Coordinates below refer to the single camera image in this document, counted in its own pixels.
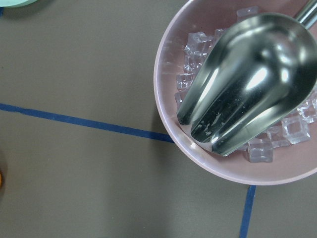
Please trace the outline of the light green plate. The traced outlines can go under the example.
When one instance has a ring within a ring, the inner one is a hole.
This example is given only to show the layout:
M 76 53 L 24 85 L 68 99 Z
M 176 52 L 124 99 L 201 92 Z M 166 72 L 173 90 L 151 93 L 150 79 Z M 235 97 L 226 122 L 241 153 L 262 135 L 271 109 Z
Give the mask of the light green plate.
M 37 0 L 0 0 L 1 7 L 15 8 L 22 7 L 36 2 Z

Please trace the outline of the metal scoop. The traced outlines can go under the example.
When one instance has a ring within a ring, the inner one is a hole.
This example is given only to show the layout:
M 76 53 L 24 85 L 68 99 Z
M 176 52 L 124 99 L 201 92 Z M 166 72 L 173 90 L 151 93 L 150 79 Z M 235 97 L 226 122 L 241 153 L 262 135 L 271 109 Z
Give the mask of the metal scoop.
M 297 108 L 317 82 L 314 0 L 290 17 L 260 13 L 218 40 L 177 111 L 200 143 L 227 156 Z

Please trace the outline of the pink bowl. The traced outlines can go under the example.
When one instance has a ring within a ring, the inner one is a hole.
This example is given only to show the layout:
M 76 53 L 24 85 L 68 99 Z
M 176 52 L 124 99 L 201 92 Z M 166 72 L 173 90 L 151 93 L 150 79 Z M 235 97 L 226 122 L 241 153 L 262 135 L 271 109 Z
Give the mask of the pink bowl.
M 295 16 L 308 0 L 190 0 L 160 42 L 154 92 L 172 140 L 221 178 L 250 185 L 297 181 L 317 171 L 317 126 L 295 109 L 317 85 L 317 31 Z M 226 32 L 190 89 L 176 75 L 191 32 Z

